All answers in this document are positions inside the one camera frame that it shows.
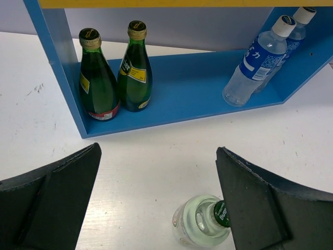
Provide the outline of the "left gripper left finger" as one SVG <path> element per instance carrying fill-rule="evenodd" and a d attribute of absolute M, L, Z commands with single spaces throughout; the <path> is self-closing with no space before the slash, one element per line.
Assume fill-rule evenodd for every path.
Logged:
<path fill-rule="evenodd" d="M 98 143 L 1 181 L 1 249 L 75 249 L 101 160 Z"/>

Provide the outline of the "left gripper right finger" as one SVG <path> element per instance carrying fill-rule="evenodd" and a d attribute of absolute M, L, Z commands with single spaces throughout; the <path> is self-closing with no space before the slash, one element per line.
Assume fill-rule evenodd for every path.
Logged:
<path fill-rule="evenodd" d="M 252 164 L 226 147 L 216 167 L 236 249 L 332 249 L 332 193 Z"/>

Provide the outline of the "plastic water bottle blue cap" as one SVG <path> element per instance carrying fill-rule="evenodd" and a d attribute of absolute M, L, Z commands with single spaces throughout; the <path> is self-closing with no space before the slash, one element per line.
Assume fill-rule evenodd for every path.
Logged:
<path fill-rule="evenodd" d="M 287 51 L 286 38 L 296 27 L 296 21 L 280 16 L 270 30 L 261 32 L 245 52 L 222 92 L 231 106 L 241 107 L 263 83 L 270 71 Z"/>

